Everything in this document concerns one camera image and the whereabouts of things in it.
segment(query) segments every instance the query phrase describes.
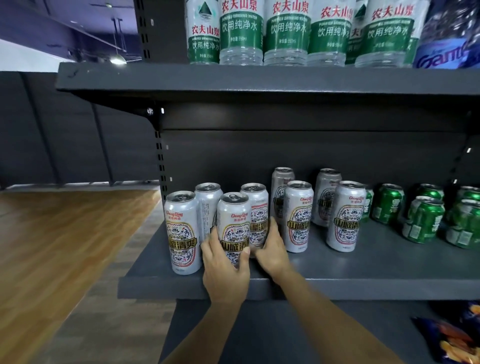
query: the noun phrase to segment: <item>snack bag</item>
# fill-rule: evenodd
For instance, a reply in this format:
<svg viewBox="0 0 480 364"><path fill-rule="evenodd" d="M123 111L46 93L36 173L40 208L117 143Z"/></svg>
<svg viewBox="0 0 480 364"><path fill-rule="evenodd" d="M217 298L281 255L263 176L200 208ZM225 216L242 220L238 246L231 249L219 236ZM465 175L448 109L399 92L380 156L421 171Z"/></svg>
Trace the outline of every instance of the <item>snack bag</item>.
<svg viewBox="0 0 480 364"><path fill-rule="evenodd" d="M464 331L444 321L413 318L443 364L480 364L480 348Z"/></svg>
<svg viewBox="0 0 480 364"><path fill-rule="evenodd" d="M466 301L460 314L462 328L480 343L480 302Z"/></svg>

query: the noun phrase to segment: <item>plastic bottle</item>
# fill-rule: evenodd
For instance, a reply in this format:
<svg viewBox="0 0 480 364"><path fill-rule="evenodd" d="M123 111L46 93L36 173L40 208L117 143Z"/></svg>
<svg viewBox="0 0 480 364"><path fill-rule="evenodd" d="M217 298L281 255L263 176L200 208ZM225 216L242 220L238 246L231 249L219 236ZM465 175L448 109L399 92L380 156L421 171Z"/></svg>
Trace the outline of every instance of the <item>plastic bottle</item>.
<svg viewBox="0 0 480 364"><path fill-rule="evenodd" d="M480 68L480 19L473 28L473 35L467 43L467 60L461 68Z"/></svg>
<svg viewBox="0 0 480 364"><path fill-rule="evenodd" d="M369 0L355 67L403 65L416 3L416 0Z"/></svg>
<svg viewBox="0 0 480 364"><path fill-rule="evenodd" d="M307 66L345 66L355 0L317 0L313 5Z"/></svg>
<svg viewBox="0 0 480 364"><path fill-rule="evenodd" d="M407 53L405 54L405 60L403 61L404 67L412 67L413 60L415 59L415 53L422 33L423 24L427 17L428 8L430 7L430 0L418 0L415 8L415 22L413 23L413 30L410 36L410 41L407 46Z"/></svg>
<svg viewBox="0 0 480 364"><path fill-rule="evenodd" d="M477 15L476 0L447 0L434 31L420 39L413 67L459 68Z"/></svg>
<svg viewBox="0 0 480 364"><path fill-rule="evenodd" d="M218 63L220 52L218 0L186 0L185 13L190 64Z"/></svg>
<svg viewBox="0 0 480 364"><path fill-rule="evenodd" d="M220 64L264 63L264 0L220 0Z"/></svg>
<svg viewBox="0 0 480 364"><path fill-rule="evenodd" d="M363 19L367 11L367 0L357 0L355 2L355 11L352 20L352 29L350 32L350 39L348 40L347 58L345 59L345 66L355 66L355 60L357 59L361 39L363 34Z"/></svg>
<svg viewBox="0 0 480 364"><path fill-rule="evenodd" d="M305 66L313 0L267 0L264 65Z"/></svg>

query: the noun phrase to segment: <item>person's right hand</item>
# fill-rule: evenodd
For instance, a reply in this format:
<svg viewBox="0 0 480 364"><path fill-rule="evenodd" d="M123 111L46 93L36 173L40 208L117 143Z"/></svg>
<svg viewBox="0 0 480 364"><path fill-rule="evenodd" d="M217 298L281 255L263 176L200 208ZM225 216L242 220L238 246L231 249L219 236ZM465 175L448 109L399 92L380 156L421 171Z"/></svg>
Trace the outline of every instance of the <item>person's right hand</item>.
<svg viewBox="0 0 480 364"><path fill-rule="evenodd" d="M288 259L287 250L282 237L278 232L278 225L273 217L270 218L270 231L265 245L255 252L258 262L276 284L280 284L281 277L294 271Z"/></svg>

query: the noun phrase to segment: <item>person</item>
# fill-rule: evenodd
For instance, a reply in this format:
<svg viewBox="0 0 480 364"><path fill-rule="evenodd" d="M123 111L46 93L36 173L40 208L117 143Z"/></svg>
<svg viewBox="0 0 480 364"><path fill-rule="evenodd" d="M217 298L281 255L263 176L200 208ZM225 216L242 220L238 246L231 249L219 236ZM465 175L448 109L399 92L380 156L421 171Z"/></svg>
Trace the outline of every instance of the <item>person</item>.
<svg viewBox="0 0 480 364"><path fill-rule="evenodd" d="M211 305L203 319L163 364L218 363L240 306L247 297L249 247L241 252L238 269L225 255L216 227L201 248L205 267L203 282ZM283 290L322 363L403 364L360 323L309 287L290 263L273 218L270 218L270 232L264 247L252 253Z"/></svg>

